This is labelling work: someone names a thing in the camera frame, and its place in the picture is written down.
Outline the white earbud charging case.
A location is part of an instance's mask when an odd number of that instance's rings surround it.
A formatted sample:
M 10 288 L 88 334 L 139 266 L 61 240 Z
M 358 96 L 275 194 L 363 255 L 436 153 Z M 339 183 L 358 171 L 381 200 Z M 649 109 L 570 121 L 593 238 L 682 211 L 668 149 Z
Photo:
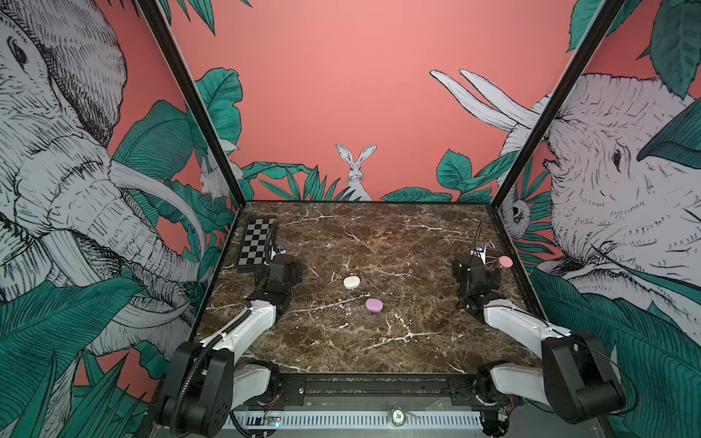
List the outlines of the white earbud charging case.
M 361 279 L 358 276 L 345 277 L 345 279 L 343 279 L 343 286 L 347 290 L 355 290 L 361 286 Z

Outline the pink earbud charging case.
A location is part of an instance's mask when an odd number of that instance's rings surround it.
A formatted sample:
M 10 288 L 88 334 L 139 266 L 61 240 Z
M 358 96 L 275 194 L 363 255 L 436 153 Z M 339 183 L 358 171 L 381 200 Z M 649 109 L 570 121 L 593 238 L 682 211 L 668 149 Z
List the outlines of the pink earbud charging case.
M 367 299 L 364 304 L 365 308 L 372 313 L 380 313 L 384 308 L 383 301 L 379 299 Z

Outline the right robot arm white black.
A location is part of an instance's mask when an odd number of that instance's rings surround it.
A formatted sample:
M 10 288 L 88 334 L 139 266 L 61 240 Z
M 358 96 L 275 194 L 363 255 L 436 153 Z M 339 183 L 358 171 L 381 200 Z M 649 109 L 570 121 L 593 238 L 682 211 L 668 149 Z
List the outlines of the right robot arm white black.
M 512 264 L 509 257 L 500 257 L 497 268 L 489 268 L 482 246 L 452 263 L 458 306 L 514 339 L 541 363 L 538 368 L 506 361 L 480 366 L 473 384 L 476 399 L 486 406 L 518 398 L 540 403 L 570 424 L 624 409 L 621 379 L 593 334 L 553 325 L 498 293 L 501 273 Z

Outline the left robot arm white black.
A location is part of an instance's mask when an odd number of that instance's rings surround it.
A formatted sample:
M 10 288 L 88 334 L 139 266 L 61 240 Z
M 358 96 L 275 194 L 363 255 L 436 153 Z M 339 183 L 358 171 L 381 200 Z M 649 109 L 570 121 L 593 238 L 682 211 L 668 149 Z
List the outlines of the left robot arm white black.
M 243 310 L 215 334 L 176 349 L 154 415 L 171 436 L 214 437 L 240 405 L 252 402 L 269 410 L 282 397 L 277 364 L 240 361 L 279 322 L 302 281 L 301 263 L 277 242 L 277 230 L 276 217 L 248 220 L 235 266 L 253 274 L 255 288 Z

